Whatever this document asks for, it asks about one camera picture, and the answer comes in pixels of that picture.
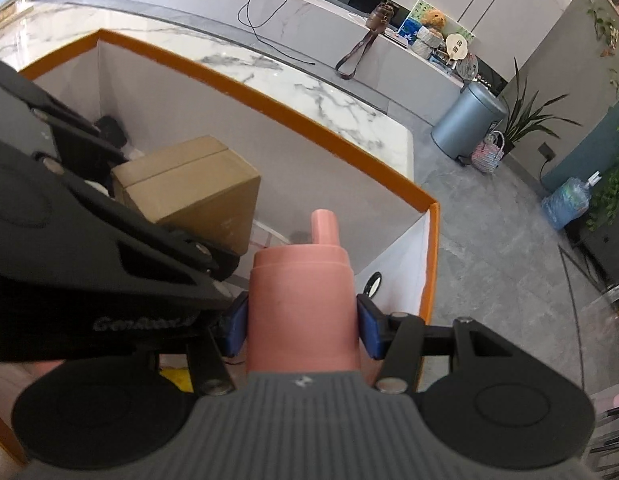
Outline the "person's hand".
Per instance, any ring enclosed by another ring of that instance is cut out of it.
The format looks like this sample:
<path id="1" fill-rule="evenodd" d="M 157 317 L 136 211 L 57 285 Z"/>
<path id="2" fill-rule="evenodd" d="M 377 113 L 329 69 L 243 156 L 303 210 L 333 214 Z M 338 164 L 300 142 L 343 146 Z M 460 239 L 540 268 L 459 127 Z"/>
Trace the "person's hand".
<path id="1" fill-rule="evenodd" d="M 63 364 L 63 361 L 42 361 L 42 362 L 33 362 L 27 365 L 29 373 L 32 376 L 40 378 L 48 373 L 52 372 L 59 366 Z"/>

